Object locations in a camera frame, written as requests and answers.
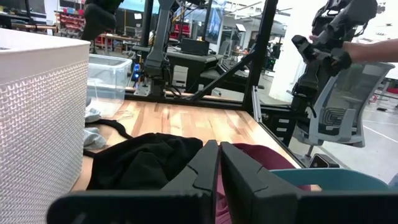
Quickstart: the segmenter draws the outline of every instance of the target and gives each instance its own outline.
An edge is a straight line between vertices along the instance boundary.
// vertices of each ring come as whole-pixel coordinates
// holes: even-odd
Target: black metal frame
[[[146,0],[146,4],[148,2],[153,3],[153,0]],[[186,96],[181,98],[174,97],[173,95],[167,95],[166,97],[136,96],[134,95],[134,91],[126,90],[125,99],[135,100],[135,101],[149,101],[156,103],[168,103],[175,105],[209,107],[209,108],[216,108],[222,110],[241,110],[241,111],[247,111],[252,116],[253,115],[253,104],[252,104],[252,94],[251,94],[252,87],[258,85],[261,75],[262,65],[264,64],[267,58],[266,56],[267,43],[269,41],[269,37],[271,36],[271,29],[274,23],[274,16],[276,12],[277,3],[278,0],[266,0],[259,33],[257,35],[256,45],[253,47],[252,52],[249,55],[242,58],[240,62],[238,62],[235,66],[231,67],[227,72],[222,74],[216,80],[213,80],[204,89],[196,92],[192,96]],[[145,11],[144,18],[147,17],[148,13],[152,14],[152,11],[151,12]],[[208,7],[206,13],[207,22],[208,22],[209,13],[210,13],[210,7]],[[144,27],[143,32],[149,33],[149,25],[150,24],[148,23],[145,23],[143,25]],[[252,65],[248,81],[246,83],[243,102],[219,100],[219,99],[204,97],[206,94],[209,94],[212,91],[212,89],[217,87],[221,82],[225,81],[228,77],[234,75],[235,72],[237,72],[243,66],[247,65],[249,62],[252,62]],[[297,159],[294,156],[294,154],[290,151],[290,149],[287,147],[287,145],[289,145],[290,138],[292,137],[292,128],[294,128],[296,124],[296,119],[294,117],[298,116],[298,114],[294,113],[294,111],[291,110],[288,106],[261,106],[261,110],[263,113],[266,113],[270,117],[278,115],[281,111],[283,111],[283,114],[285,115],[286,118],[292,119],[292,122],[289,124],[290,127],[289,131],[287,131],[287,133],[284,133],[284,135],[286,135],[287,137],[284,138],[285,139],[284,141],[280,140],[280,136],[275,135],[277,133],[277,129],[279,128],[277,125],[267,127],[265,124],[261,122],[259,122],[259,124],[275,141],[279,143],[281,148],[284,149],[292,157],[292,159],[297,162],[299,166],[305,167],[303,163],[299,159]]]

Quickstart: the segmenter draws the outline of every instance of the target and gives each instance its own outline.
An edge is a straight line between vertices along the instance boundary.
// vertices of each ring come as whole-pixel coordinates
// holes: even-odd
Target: workbench
[[[195,137],[201,139],[204,144],[215,139],[218,143],[228,141],[267,146],[284,156],[295,167],[300,168],[280,144],[245,111],[125,100],[118,113],[112,118],[105,119],[118,120],[126,128],[126,132],[133,137],[145,133],[165,133]],[[97,127],[101,135],[107,139],[104,149],[126,140],[111,127]],[[92,165],[93,159],[83,156],[81,174],[72,191],[87,188]]]
[[[134,46],[133,51],[149,52],[150,47]],[[192,55],[179,52],[175,48],[167,49],[167,58],[170,60],[171,65],[179,65],[188,68],[187,82],[185,83],[186,93],[195,93],[198,91],[197,81],[200,74],[210,68],[215,68],[222,55]]]

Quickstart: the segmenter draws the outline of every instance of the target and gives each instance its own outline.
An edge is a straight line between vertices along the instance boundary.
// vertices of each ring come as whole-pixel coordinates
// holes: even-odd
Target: wooden table
[[[165,133],[196,137],[205,144],[215,139],[218,143],[248,143],[267,146],[283,155],[295,167],[300,166],[281,148],[266,131],[245,111],[218,110],[192,106],[168,105],[125,101],[112,119],[119,120],[131,136],[145,133]],[[107,139],[106,147],[125,141],[118,132],[107,126],[98,126]],[[91,178],[93,159],[83,157],[81,175],[72,190],[85,190]]]

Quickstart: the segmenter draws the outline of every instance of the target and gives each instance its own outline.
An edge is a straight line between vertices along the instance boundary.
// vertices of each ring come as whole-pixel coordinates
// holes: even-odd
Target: computer monitor
[[[225,0],[209,0],[208,11],[210,13],[207,18],[205,41],[212,44],[217,44],[220,35],[225,3]]]

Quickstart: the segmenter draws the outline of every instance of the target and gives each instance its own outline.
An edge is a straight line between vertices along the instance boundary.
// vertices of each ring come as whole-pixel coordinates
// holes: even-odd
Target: teal cloth
[[[311,168],[270,171],[295,186],[317,184],[322,190],[389,190],[383,181],[354,170]]]

